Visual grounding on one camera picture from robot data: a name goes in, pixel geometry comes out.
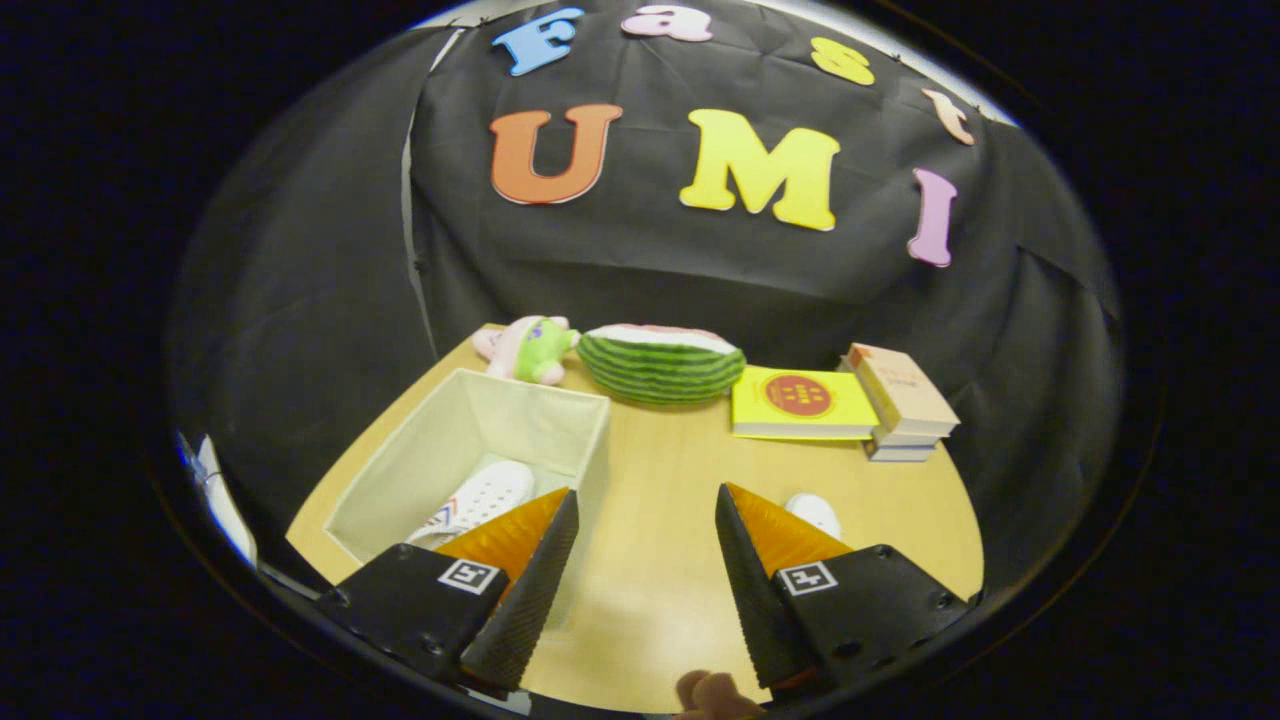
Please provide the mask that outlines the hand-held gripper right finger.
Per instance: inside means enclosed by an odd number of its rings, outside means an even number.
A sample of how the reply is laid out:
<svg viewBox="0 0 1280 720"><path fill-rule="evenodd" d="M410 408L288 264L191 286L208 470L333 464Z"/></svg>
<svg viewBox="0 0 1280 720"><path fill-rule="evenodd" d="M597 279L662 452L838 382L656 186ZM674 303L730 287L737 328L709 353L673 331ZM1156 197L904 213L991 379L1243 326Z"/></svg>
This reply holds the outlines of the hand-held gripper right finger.
<svg viewBox="0 0 1280 720"><path fill-rule="evenodd" d="M733 483L716 530L758 685L863 688L906 666L970 612L890 544L855 550Z"/></svg>

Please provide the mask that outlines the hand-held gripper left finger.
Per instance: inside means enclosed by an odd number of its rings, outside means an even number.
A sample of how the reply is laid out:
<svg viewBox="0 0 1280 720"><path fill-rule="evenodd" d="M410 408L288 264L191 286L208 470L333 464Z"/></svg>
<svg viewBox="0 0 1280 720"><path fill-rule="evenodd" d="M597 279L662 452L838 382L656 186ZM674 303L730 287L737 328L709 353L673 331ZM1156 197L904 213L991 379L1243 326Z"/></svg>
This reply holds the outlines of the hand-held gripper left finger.
<svg viewBox="0 0 1280 720"><path fill-rule="evenodd" d="M577 533L579 495L559 488L436 550L393 544L321 594L320 610L425 678L515 692Z"/></svg>

